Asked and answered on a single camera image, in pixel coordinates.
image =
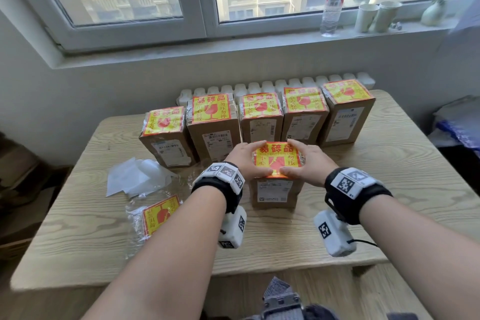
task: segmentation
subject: window sill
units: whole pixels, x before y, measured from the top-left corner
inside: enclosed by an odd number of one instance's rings
[[[441,23],[440,26],[434,27],[424,26],[420,22],[403,22],[402,30],[391,29],[387,33],[358,33],[354,30],[353,26],[348,26],[339,29],[337,36],[331,38],[323,37],[320,31],[316,30],[309,32],[255,36],[249,38],[201,41],[196,43],[151,47],[138,50],[104,52],[93,55],[64,57],[63,60],[57,65],[51,65],[50,67],[54,69],[78,68],[184,56],[258,50],[302,44],[327,44],[331,41],[348,40],[353,38],[381,38],[405,33],[444,31],[454,28],[457,25],[457,22],[457,18],[447,18]]]

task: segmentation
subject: hand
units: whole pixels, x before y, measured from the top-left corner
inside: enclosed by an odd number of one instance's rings
[[[225,158],[225,161],[237,165],[246,181],[271,175],[273,170],[270,167],[257,167],[252,160],[252,153],[265,146],[266,142],[266,140],[262,140],[254,143],[238,143]]]
[[[339,167],[318,146],[307,146],[294,139],[289,139],[288,144],[305,156],[302,167],[280,167],[280,173],[289,178],[299,178],[311,185],[323,187],[327,176]]]

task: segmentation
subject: paper cup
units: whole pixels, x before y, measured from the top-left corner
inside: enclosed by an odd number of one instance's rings
[[[355,31],[358,33],[366,33],[370,29],[374,18],[380,7],[377,4],[362,4],[358,7],[357,22],[355,23]]]
[[[380,10],[373,25],[375,32],[384,33],[388,31],[388,27],[392,24],[393,19],[397,16],[400,7],[403,4],[398,1],[384,1],[380,3]]]

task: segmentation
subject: white tracking device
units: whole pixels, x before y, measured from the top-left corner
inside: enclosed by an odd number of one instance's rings
[[[243,231],[247,223],[247,212],[240,205],[232,214],[231,212],[225,214],[220,234],[218,235],[218,244],[222,248],[236,249],[242,245]]]
[[[357,250],[357,243],[353,241],[347,223],[337,219],[332,210],[319,212],[313,218],[313,223],[332,257],[345,257]]]

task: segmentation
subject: finger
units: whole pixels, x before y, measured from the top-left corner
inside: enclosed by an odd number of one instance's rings
[[[294,139],[288,139],[287,140],[287,143],[293,147],[295,147],[297,150],[299,150],[301,153],[304,153],[305,150],[307,149],[307,145],[302,143],[302,142],[299,142],[297,140],[294,140]]]
[[[285,175],[289,178],[301,178],[302,177],[302,169],[301,167],[289,167],[284,166],[280,167],[280,173]]]
[[[249,143],[247,145],[247,149],[250,151],[250,152],[253,152],[253,151],[256,151],[257,149],[265,146],[265,144],[267,143],[266,140],[260,140],[258,142],[253,142],[253,143]]]
[[[255,167],[256,178],[264,178],[265,176],[270,176],[273,173],[273,169],[271,169],[270,167]]]

